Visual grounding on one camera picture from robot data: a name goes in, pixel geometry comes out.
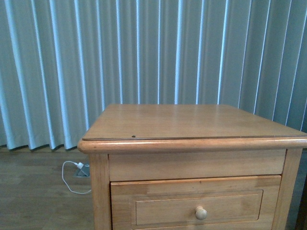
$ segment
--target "drawer front panel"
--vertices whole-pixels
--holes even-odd
[[[270,230],[281,176],[111,183],[113,230]],[[204,220],[197,207],[207,211]]]
[[[284,150],[109,155],[110,181],[281,174]]]
[[[195,218],[197,207],[202,207],[208,213],[206,223],[257,220],[262,190],[253,192],[252,194],[238,192],[222,196],[217,194],[213,197],[136,201],[136,225],[202,224],[202,221]]]

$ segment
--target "nightstand top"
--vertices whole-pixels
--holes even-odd
[[[296,136],[307,134],[228,105],[112,104],[83,140]]]

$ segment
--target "white cable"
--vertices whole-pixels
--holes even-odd
[[[66,163],[73,163],[73,164],[76,165],[78,168],[80,167],[80,163],[77,164],[76,162],[66,161],[66,162],[64,162],[63,165],[62,165],[62,179],[63,179],[64,183],[66,184],[66,186],[68,187],[69,191],[71,191],[72,193],[81,194],[81,195],[90,193],[92,190],[89,190],[89,191],[87,191],[87,192],[85,192],[85,193],[78,193],[78,192],[75,192],[75,191],[72,191],[72,190],[71,190],[71,188],[68,186],[68,184],[67,184],[66,181],[64,180],[64,165],[65,165]]]

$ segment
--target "nightstand leg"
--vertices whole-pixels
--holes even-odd
[[[284,230],[286,227],[301,155],[302,149],[287,150],[272,230]]]
[[[111,230],[110,181],[107,154],[89,154],[95,230]]]

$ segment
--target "plug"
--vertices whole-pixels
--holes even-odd
[[[84,166],[84,164],[82,164],[81,162],[79,162],[79,164],[76,165],[78,169],[82,169],[82,167]]]

